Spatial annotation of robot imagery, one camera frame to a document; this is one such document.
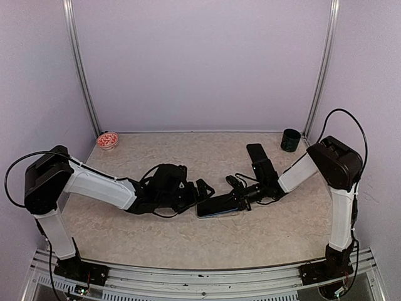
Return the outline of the blue-edged smartphone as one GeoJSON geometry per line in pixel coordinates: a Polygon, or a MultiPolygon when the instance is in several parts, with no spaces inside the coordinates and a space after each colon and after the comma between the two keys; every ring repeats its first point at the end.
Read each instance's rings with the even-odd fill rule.
{"type": "Polygon", "coordinates": [[[199,203],[196,207],[196,212],[201,215],[217,213],[216,197],[217,196],[211,197],[210,199],[199,203]]]}

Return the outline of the clear magsafe case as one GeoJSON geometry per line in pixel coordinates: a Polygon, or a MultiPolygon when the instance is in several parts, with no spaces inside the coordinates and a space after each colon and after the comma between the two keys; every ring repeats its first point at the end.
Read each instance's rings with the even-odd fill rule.
{"type": "Polygon", "coordinates": [[[232,218],[235,216],[239,216],[241,214],[240,211],[225,211],[222,213],[214,213],[214,214],[204,214],[201,215],[198,212],[196,212],[196,216],[199,219],[217,219],[217,218],[232,218]]]}

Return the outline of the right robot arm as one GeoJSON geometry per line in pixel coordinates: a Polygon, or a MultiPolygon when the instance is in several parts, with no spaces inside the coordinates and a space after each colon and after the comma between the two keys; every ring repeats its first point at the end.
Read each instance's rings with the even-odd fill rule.
{"type": "Polygon", "coordinates": [[[320,157],[316,164],[309,148],[298,146],[287,153],[280,148],[281,136],[269,134],[248,140],[264,150],[271,161],[270,183],[279,201],[263,198],[263,206],[250,211],[232,211],[215,216],[217,244],[229,253],[266,251],[269,262],[286,263],[323,257],[325,248],[343,251],[352,242],[352,206],[362,156],[343,150],[334,142],[310,147],[320,157]]]}

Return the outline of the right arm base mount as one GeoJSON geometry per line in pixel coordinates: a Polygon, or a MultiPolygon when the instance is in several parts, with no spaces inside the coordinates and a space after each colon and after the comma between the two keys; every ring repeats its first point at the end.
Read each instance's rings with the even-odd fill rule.
{"type": "Polygon", "coordinates": [[[350,261],[352,251],[353,245],[343,251],[335,250],[326,245],[323,261],[306,263],[299,267],[302,284],[311,285],[352,274],[353,267],[350,261]]]}

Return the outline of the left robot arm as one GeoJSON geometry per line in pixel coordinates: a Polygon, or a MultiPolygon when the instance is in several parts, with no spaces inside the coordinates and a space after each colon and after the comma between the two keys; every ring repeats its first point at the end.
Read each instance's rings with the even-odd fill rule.
{"type": "Polygon", "coordinates": [[[85,165],[57,145],[50,151],[37,152],[38,160],[25,172],[24,206],[43,230],[62,266],[73,278],[88,272],[78,258],[78,248],[68,233],[58,208],[59,197],[77,194],[114,206],[130,214],[154,214],[171,209],[181,214],[210,199],[215,190],[203,179],[187,180],[183,165],[159,164],[139,181],[117,178],[85,165]]]}

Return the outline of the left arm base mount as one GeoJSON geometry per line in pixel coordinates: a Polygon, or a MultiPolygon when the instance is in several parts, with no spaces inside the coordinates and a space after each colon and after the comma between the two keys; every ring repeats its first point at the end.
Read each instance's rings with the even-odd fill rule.
{"type": "Polygon", "coordinates": [[[58,259],[54,269],[57,276],[102,287],[106,284],[108,272],[106,265],[83,261],[78,253],[69,259],[58,259]]]}

